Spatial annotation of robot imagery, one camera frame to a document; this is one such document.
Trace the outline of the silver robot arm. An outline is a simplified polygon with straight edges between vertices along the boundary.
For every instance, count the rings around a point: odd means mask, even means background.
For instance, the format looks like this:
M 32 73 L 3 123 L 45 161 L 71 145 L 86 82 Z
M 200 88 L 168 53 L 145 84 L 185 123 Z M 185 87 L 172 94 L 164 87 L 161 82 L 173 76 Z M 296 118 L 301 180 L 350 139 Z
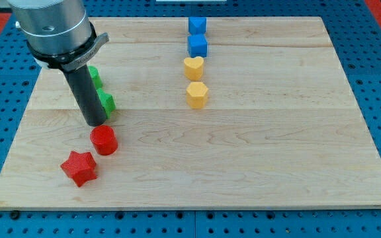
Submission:
M 81 0 L 8 0 L 16 28 L 26 37 L 30 53 L 43 68 L 60 70 L 79 109 L 92 127 L 107 115 L 87 62 L 109 41 L 97 34 Z

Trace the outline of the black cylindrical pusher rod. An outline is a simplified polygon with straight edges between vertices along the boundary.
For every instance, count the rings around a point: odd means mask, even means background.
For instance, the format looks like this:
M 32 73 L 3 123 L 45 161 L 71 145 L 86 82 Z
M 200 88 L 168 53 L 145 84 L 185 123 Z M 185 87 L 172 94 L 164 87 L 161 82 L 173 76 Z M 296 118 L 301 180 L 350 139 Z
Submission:
M 86 123 L 92 127 L 104 124 L 106 113 L 87 65 L 63 74 Z

